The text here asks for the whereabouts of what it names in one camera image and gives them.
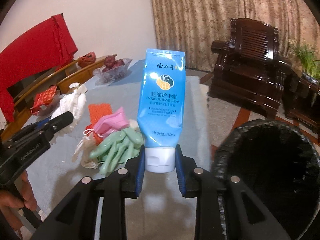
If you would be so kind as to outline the person's left hand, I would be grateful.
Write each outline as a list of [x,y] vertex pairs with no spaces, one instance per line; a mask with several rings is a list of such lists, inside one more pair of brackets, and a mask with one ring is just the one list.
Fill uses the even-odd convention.
[[28,180],[28,174],[26,171],[23,171],[23,173],[21,174],[21,179],[21,196],[23,200],[15,197],[9,191],[1,190],[1,212],[14,231],[20,230],[23,224],[14,215],[14,213],[11,211],[11,208],[21,209],[23,207],[26,207],[31,211],[35,211],[37,208],[37,201],[34,197],[33,189]]

